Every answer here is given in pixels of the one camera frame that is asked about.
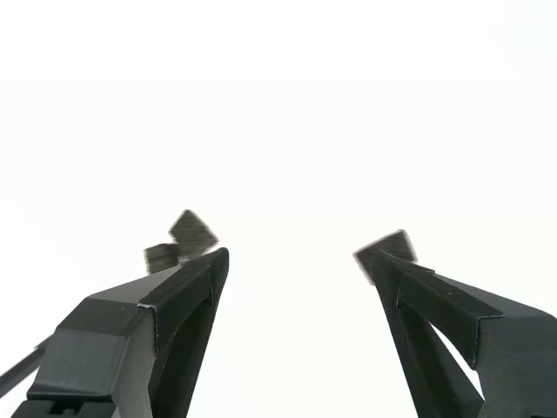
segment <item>white background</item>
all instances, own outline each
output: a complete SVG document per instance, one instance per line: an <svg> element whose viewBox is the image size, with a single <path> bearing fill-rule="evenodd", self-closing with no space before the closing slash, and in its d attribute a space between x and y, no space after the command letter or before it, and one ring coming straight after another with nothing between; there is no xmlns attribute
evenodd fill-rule
<svg viewBox="0 0 557 418"><path fill-rule="evenodd" d="M557 314L556 28L549 0L1 2L0 370L191 208L231 251L191 418L415 416L352 252L405 228Z"/></svg>

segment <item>blurred object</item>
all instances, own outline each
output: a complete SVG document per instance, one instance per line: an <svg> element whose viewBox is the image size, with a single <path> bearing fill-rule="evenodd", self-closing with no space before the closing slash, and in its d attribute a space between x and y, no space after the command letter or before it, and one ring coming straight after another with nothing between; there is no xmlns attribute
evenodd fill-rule
<svg viewBox="0 0 557 418"><path fill-rule="evenodd" d="M162 272L178 265L176 244L159 244L147 248L144 253L149 274Z"/></svg>
<svg viewBox="0 0 557 418"><path fill-rule="evenodd" d="M410 244L410 239L408 239L408 235L403 229L399 229L396 233L387 235L384 238L373 242L369 246L365 246L364 248L358 250L357 254L364 254L367 258L369 258L377 251L385 251L386 253L392 254L395 257L406 261L416 261L416 256L412 249L412 245ZM370 283L373 285L371 272L367 272L366 270L365 272L367 273L367 278Z"/></svg>
<svg viewBox="0 0 557 418"><path fill-rule="evenodd" d="M178 243L178 257L199 257L218 243L209 227L192 211L186 210L170 230Z"/></svg>
<svg viewBox="0 0 557 418"><path fill-rule="evenodd" d="M355 256L379 293L419 418L557 417L553 316L413 264L401 232ZM478 372L485 400L433 327Z"/></svg>
<svg viewBox="0 0 557 418"><path fill-rule="evenodd" d="M147 271L162 272L187 260L200 257L218 243L209 227L191 210L185 210L171 228L172 244L159 244L144 250Z"/></svg>

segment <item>black plastic part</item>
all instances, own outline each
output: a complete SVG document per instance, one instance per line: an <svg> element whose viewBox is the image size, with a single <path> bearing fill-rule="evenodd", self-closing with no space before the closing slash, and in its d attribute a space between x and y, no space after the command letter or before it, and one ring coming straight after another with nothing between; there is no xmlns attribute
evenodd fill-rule
<svg viewBox="0 0 557 418"><path fill-rule="evenodd" d="M420 418L557 418L553 316L385 251L356 257L373 276ZM478 372L485 400L432 326Z"/></svg>
<svg viewBox="0 0 557 418"><path fill-rule="evenodd" d="M73 416L76 418L120 418L111 402L85 402L82 405L54 401L24 401L12 418L51 418Z"/></svg>
<svg viewBox="0 0 557 418"><path fill-rule="evenodd" d="M35 350L0 376L0 398L11 391L41 364L49 339L41 342Z"/></svg>
<svg viewBox="0 0 557 418"><path fill-rule="evenodd" d="M221 248L86 298L50 337L13 416L186 417L228 257Z"/></svg>
<svg viewBox="0 0 557 418"><path fill-rule="evenodd" d="M176 244L159 244L145 249L145 261L149 274L162 272L178 265L178 248Z"/></svg>
<svg viewBox="0 0 557 418"><path fill-rule="evenodd" d="M195 259L218 243L209 227L192 211L186 210L170 230L178 243L179 257Z"/></svg>

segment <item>dark gray block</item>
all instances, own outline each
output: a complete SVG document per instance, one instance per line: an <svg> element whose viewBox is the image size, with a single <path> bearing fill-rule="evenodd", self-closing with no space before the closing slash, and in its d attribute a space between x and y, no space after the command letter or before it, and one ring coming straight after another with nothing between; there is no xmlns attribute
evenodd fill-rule
<svg viewBox="0 0 557 418"><path fill-rule="evenodd" d="M162 272L178 265L176 244L159 244L144 251L150 274Z"/></svg>
<svg viewBox="0 0 557 418"><path fill-rule="evenodd" d="M356 259L359 260L360 265L365 268L366 275L369 274L368 278L371 284L373 284L373 277L371 277L371 260L377 251L384 251L385 253L389 253L411 263L416 261L416 255L414 254L410 239L403 229L399 229L396 233L387 235L369 246L359 249L354 255Z"/></svg>
<svg viewBox="0 0 557 418"><path fill-rule="evenodd" d="M170 230L179 257L195 259L218 243L218 238L192 211L186 210Z"/></svg>

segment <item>white backdrop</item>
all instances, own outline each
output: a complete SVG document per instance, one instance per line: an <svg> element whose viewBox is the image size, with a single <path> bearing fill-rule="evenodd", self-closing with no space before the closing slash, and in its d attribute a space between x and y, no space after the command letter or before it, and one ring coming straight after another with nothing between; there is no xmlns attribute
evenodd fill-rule
<svg viewBox="0 0 557 418"><path fill-rule="evenodd" d="M191 208L231 252L191 418L415 416L352 252L405 228L421 264L557 314L556 18L0 3L0 373Z"/></svg>

